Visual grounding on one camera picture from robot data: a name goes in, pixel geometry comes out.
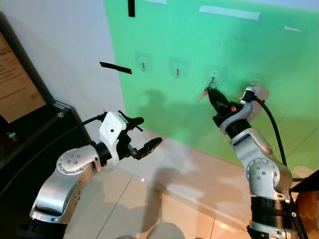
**green backdrop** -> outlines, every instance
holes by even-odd
[[[229,138],[213,123],[215,111],[208,98],[198,100],[212,74],[218,89],[234,101],[255,83],[270,91],[267,105],[290,169],[319,167],[318,12],[243,0],[135,2],[136,17],[128,17],[127,0],[105,0],[116,64],[133,73],[120,72],[130,117],[142,116],[148,130],[239,164]],[[257,11],[260,16],[250,20],[203,13],[202,5]],[[280,158],[267,115],[262,112],[252,126]]]

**silver robot arm segment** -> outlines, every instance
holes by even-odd
[[[292,175],[279,162],[264,137],[248,121],[256,112],[252,101],[228,102],[217,89],[207,88],[211,104],[217,111],[215,124],[230,138],[236,156],[243,164],[251,194],[252,220],[247,227],[252,239],[297,239],[293,229],[288,190]],[[268,96],[259,87],[245,91],[254,96]]]
[[[52,175],[42,185],[30,212],[28,225],[18,229],[21,238],[63,238],[84,186],[101,167],[116,164],[132,156],[140,160],[162,142],[154,138],[141,149],[130,145],[128,131],[138,128],[144,119],[129,118],[122,112],[105,113],[100,127],[101,142],[63,153],[57,160]]]
[[[53,174],[42,185],[30,217],[48,223],[68,224],[82,189],[100,171],[100,156],[93,146],[66,151],[59,157]]]

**beige floor tile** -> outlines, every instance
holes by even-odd
[[[211,235],[214,219],[132,180],[98,239],[194,239]]]
[[[250,239],[250,237],[244,230],[232,228],[215,220],[211,239]]]
[[[94,175],[81,193],[64,238],[95,239],[130,179],[129,176],[109,168]]]

